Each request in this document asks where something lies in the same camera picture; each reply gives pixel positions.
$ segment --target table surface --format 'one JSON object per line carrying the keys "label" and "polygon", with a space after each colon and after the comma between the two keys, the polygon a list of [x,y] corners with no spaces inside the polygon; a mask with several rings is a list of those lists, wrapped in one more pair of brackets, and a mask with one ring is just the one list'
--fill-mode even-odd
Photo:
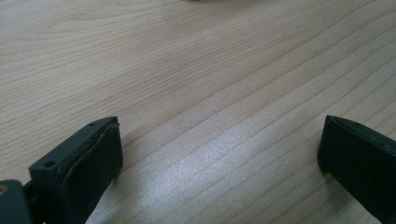
{"label": "table surface", "polygon": [[325,116],[396,138],[396,1],[5,0],[0,178],[117,115],[88,223],[377,223],[316,152]]}

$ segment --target black plastic part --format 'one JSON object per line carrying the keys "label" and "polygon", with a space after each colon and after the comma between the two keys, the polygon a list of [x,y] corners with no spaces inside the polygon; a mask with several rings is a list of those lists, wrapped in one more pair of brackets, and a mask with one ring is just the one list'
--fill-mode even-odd
{"label": "black plastic part", "polygon": [[46,221],[46,216],[50,212],[45,199],[37,194],[32,181],[25,184],[23,190],[33,223],[42,224]]}
{"label": "black plastic part", "polygon": [[396,223],[396,142],[357,122],[328,116],[318,164],[382,223]]}
{"label": "black plastic part", "polygon": [[29,170],[49,206],[46,223],[85,223],[121,166],[117,117],[85,126],[35,162]]}
{"label": "black plastic part", "polygon": [[33,224],[21,182],[0,181],[0,223]]}

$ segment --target wood grain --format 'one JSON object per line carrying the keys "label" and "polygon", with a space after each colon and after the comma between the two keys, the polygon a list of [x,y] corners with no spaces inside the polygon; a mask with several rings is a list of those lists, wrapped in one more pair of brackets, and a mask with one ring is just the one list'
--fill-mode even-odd
{"label": "wood grain", "polygon": [[325,115],[396,138],[394,0],[0,3],[1,178],[117,115],[88,223],[377,223],[317,166]]}

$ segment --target small hole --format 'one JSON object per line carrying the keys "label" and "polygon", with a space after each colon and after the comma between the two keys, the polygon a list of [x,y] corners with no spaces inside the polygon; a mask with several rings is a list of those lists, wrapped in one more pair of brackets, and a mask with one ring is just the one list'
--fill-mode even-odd
{"label": "small hole", "polygon": [[51,166],[55,165],[55,161],[47,161],[44,163],[44,167],[50,168]]}
{"label": "small hole", "polygon": [[7,190],[8,190],[7,185],[0,185],[0,195],[6,193]]}

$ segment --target black plastic object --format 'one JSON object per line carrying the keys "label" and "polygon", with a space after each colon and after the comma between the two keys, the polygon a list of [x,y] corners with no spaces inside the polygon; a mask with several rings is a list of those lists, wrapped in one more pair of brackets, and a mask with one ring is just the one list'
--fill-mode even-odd
{"label": "black plastic object", "polygon": [[318,164],[382,223],[396,223],[396,142],[357,122],[328,116]]}
{"label": "black plastic object", "polygon": [[0,223],[32,223],[21,182],[0,181]]}
{"label": "black plastic object", "polygon": [[117,117],[92,122],[36,161],[29,168],[32,180],[23,191],[21,184],[0,182],[8,188],[0,195],[0,204],[21,205],[10,208],[7,217],[17,220],[23,214],[32,220],[3,222],[0,213],[0,223],[85,223],[121,166]]}

